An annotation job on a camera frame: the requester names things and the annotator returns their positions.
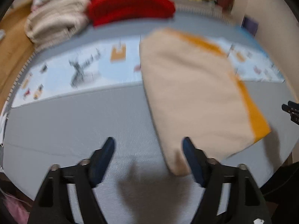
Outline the beige and orange hooded jacket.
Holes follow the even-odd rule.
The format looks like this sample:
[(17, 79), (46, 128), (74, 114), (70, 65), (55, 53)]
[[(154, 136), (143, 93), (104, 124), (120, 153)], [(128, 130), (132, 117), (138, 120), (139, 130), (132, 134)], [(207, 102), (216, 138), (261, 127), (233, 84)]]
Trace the beige and orange hooded jacket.
[(174, 29), (157, 29), (140, 44), (143, 85), (169, 170), (191, 170), (182, 149), (190, 137), (223, 160), (258, 142), (271, 128), (220, 46)]

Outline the purple bag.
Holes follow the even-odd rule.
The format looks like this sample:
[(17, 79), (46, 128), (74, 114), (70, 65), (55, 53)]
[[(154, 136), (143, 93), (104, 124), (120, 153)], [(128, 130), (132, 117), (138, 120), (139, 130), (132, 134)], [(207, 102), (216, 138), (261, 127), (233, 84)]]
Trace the purple bag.
[(250, 17), (245, 16), (242, 21), (241, 27), (255, 36), (258, 30), (258, 23)]

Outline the grey printed bed sheet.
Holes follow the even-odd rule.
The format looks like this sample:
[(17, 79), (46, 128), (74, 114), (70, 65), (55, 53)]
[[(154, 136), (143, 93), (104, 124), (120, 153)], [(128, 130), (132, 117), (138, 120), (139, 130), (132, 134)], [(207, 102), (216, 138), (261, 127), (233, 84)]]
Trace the grey printed bed sheet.
[[(41, 62), (79, 43), (100, 36), (141, 35), (159, 26), (224, 37), (254, 49), (254, 39), (214, 19), (179, 13), (170, 22), (127, 21), (92, 27), (77, 39), (41, 53)], [(298, 126), (281, 110), (292, 95), (286, 83), (246, 83), (253, 99), (270, 120), (272, 132), (224, 161), (227, 165), (249, 164), (258, 185), (263, 185), (293, 150)], [(104, 183), (95, 190), (108, 223), (187, 223), (198, 205), (201, 190), (190, 176), (175, 177), (163, 161), (150, 119), (141, 83), (108, 90), (63, 96), (10, 110), (4, 133), (4, 172), (12, 183), (34, 199), (51, 164), (74, 165), (103, 145), (108, 136), (116, 139)]]

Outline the wooden bed headboard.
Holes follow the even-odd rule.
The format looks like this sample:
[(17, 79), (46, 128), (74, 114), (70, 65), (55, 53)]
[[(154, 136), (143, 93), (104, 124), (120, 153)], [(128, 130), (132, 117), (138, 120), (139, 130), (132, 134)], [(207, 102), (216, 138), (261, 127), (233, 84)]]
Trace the wooden bed headboard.
[(1, 21), (6, 36), (1, 40), (1, 108), (21, 68), (34, 52), (34, 45), (24, 32), (24, 24), (31, 13), (28, 1), (13, 9)]

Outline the cream folded blanket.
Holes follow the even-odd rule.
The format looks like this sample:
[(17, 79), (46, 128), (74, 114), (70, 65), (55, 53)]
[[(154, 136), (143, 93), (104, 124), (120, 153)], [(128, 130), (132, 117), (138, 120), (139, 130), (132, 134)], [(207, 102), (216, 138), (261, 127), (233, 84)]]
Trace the cream folded blanket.
[(37, 52), (64, 42), (89, 24), (90, 0), (51, 0), (27, 17), (24, 31)]

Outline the red folded blanket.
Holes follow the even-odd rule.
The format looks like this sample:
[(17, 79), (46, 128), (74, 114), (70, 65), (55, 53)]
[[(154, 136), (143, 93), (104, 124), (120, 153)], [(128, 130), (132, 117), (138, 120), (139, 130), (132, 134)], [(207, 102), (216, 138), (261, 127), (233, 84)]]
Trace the red folded blanket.
[(171, 0), (92, 0), (87, 15), (96, 27), (128, 19), (168, 19), (175, 11)]

